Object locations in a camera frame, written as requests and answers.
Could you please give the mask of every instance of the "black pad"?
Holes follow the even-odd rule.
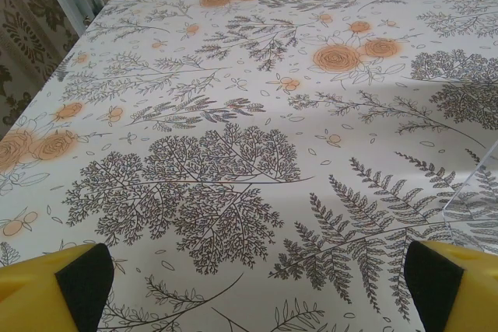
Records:
[[[414,241],[405,260],[405,280],[426,332],[443,332],[464,269]]]
[[[95,332],[114,280],[107,247],[95,245],[55,277],[78,331]]]

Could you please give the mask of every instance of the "floral tablecloth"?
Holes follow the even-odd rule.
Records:
[[[100,330],[422,330],[496,140],[498,0],[109,2],[0,143],[0,264],[104,242]],[[497,199],[482,180],[483,201]]]

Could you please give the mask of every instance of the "transparent plastic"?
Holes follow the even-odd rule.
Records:
[[[443,209],[454,244],[498,254],[498,141]]]

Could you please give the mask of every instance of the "orange berry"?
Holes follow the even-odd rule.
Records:
[[[32,211],[24,216],[24,222],[31,223],[31,222],[34,222],[37,218],[38,218],[38,214],[36,212]]]
[[[17,234],[21,228],[23,227],[23,223],[21,221],[15,220],[7,223],[3,228],[3,234],[5,236],[12,236]]]

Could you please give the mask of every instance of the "botanical print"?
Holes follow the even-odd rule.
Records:
[[[409,244],[498,253],[498,46],[418,16],[495,1],[109,2],[0,142],[0,266],[106,243],[103,332],[423,330]]]

